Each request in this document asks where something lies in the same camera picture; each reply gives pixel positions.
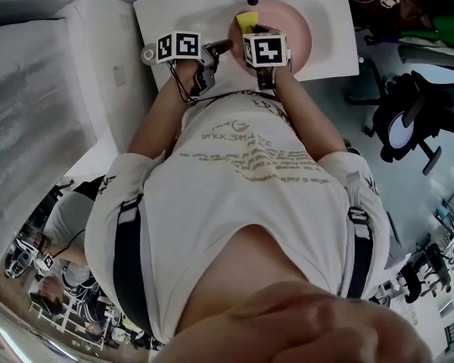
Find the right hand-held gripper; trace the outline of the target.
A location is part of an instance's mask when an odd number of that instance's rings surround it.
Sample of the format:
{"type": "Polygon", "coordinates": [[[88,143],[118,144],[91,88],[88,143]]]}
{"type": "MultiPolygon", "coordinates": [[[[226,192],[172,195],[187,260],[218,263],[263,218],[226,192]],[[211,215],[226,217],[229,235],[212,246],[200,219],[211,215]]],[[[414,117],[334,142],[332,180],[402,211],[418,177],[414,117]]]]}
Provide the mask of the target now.
{"type": "Polygon", "coordinates": [[[243,35],[244,60],[254,70],[259,89],[275,88],[275,69],[291,62],[291,50],[283,33],[247,33],[243,35]]]}

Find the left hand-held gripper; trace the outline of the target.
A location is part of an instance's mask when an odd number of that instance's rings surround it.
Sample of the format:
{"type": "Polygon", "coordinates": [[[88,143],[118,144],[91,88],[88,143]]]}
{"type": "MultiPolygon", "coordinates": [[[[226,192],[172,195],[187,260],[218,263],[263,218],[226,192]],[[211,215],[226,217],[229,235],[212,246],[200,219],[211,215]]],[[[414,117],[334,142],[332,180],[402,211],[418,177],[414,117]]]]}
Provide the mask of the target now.
{"type": "Polygon", "coordinates": [[[225,54],[233,47],[231,39],[202,45],[201,34],[192,31],[172,31],[157,39],[157,63],[166,63],[174,71],[173,63],[192,60],[197,63],[191,96],[202,96],[215,85],[213,54],[225,54]]]}

